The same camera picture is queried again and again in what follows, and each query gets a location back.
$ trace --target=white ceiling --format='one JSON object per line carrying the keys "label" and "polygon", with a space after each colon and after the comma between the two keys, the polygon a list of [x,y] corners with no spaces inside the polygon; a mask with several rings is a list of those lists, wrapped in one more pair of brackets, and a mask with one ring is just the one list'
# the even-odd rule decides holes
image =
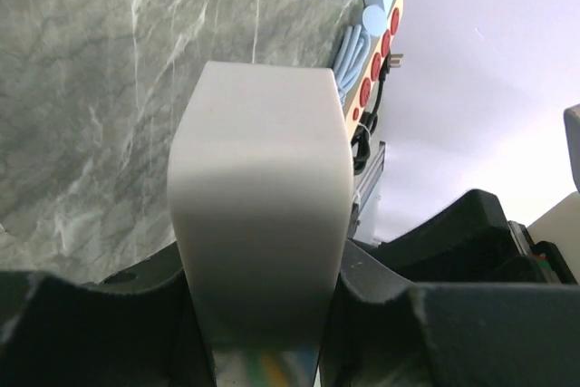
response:
{"label": "white ceiling", "polygon": [[580,102],[580,0],[405,0],[393,49],[377,238],[471,188],[524,224],[575,189],[562,113]]}

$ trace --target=black device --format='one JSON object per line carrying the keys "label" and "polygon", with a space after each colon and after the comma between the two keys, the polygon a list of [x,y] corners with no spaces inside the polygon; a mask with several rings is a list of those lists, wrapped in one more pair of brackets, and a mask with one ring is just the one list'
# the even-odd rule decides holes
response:
{"label": "black device", "polygon": [[[389,244],[347,240],[323,387],[577,385],[580,288],[527,260],[480,190]],[[211,387],[214,368],[175,243],[98,285],[0,271],[2,387]]]}

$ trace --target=gray marble wall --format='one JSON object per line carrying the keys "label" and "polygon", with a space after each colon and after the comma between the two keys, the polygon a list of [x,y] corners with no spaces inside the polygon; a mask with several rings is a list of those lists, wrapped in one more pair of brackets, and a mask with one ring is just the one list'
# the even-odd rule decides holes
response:
{"label": "gray marble wall", "polygon": [[0,0],[0,268],[96,281],[166,246],[169,145],[205,62],[328,66],[359,6]]}

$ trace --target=light blue cable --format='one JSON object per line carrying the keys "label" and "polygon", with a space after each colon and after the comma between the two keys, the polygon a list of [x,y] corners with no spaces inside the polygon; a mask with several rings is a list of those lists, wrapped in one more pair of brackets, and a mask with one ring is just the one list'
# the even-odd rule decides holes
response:
{"label": "light blue cable", "polygon": [[341,105],[344,105],[346,94],[358,81],[370,51],[371,36],[363,30],[363,27],[360,24],[347,27],[343,44],[333,65],[334,80]]}

